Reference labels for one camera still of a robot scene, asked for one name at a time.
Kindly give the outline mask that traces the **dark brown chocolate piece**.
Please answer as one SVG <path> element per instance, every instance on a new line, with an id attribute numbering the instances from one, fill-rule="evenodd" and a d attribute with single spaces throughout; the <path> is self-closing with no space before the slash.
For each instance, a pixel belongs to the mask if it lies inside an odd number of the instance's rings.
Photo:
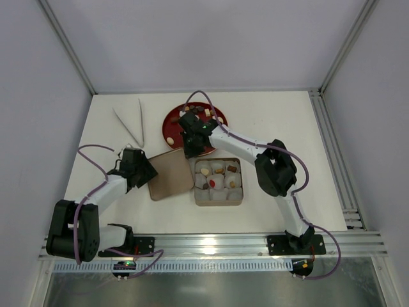
<path id="1" fill-rule="evenodd" d="M 227 170 L 230 171 L 230 172 L 236 172 L 237 168 L 236 168 L 236 166 L 229 165 L 229 166 L 227 167 Z"/>

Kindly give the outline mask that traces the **gold square tin lid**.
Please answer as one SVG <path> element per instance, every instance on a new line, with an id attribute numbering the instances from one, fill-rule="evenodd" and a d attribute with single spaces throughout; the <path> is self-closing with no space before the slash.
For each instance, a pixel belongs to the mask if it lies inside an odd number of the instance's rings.
<path id="1" fill-rule="evenodd" d="M 149 162 L 158 173 L 148 182 L 150 198 L 153 201 L 186 193 L 193 188 L 192 171 L 182 148 L 156 155 L 150 158 Z"/>

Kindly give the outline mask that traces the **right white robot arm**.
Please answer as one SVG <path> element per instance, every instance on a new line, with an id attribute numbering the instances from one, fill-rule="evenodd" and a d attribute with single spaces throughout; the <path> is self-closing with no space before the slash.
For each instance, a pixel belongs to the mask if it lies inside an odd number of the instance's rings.
<path id="1" fill-rule="evenodd" d="M 220 121 L 204 122 L 190 111 L 183 113 L 178 124 L 182 128 L 183 149 L 187 158 L 197 157 L 206 148 L 227 151 L 255 167 L 258 185 L 275 198 L 285 223 L 285 236 L 290 248 L 298 254 L 309 251 L 314 227 L 305 218 L 297 196 L 297 168 L 294 154 L 278 139 L 260 143 L 235 134 Z"/>

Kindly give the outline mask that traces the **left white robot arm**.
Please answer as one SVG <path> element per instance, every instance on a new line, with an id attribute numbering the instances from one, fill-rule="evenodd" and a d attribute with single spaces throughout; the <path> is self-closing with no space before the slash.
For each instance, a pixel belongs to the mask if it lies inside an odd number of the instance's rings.
<path id="1" fill-rule="evenodd" d="M 113 169 L 105 171 L 82 153 L 77 153 L 100 170 L 102 183 L 79 200 L 59 200 L 55 206 L 47 236 L 48 255 L 90 262 L 100 252 L 122 255 L 135 250 L 131 226 L 111 223 L 100 226 L 100 215 L 116 200 L 154 179 L 158 173 L 144 150 L 126 146 L 116 159 Z"/>

